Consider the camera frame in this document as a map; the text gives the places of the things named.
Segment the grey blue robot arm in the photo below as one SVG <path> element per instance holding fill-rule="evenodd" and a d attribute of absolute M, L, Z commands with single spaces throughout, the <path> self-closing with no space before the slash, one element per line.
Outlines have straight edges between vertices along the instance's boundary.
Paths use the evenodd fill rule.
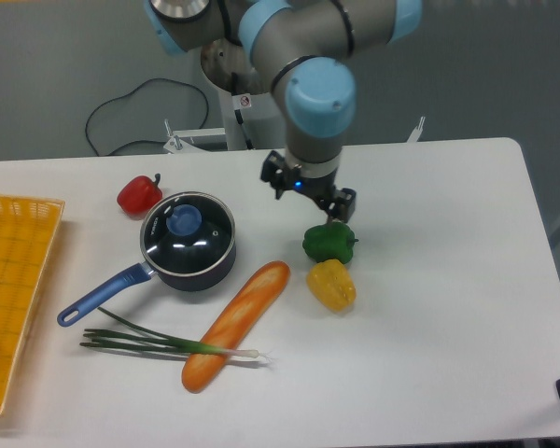
<path fill-rule="evenodd" d="M 293 190 L 329 221 L 348 222 L 357 194 L 335 177 L 357 87 L 343 60 L 412 33 L 422 2 L 147 1 L 145 10 L 166 49 L 226 41 L 243 53 L 286 126 L 285 152 L 267 156 L 261 180 L 277 197 Z"/>

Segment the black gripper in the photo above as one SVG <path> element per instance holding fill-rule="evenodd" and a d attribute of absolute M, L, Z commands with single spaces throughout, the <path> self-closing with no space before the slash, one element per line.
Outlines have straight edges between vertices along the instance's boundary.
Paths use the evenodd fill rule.
<path fill-rule="evenodd" d="M 295 191 L 318 205 L 327 216 L 327 224 L 334 221 L 347 224 L 356 210 L 357 192 L 335 188 L 339 161 L 337 156 L 330 161 L 313 163 L 297 158 L 290 151 L 282 155 L 273 150 L 262 164 L 260 179 L 275 191 L 276 200 L 286 191 Z"/>

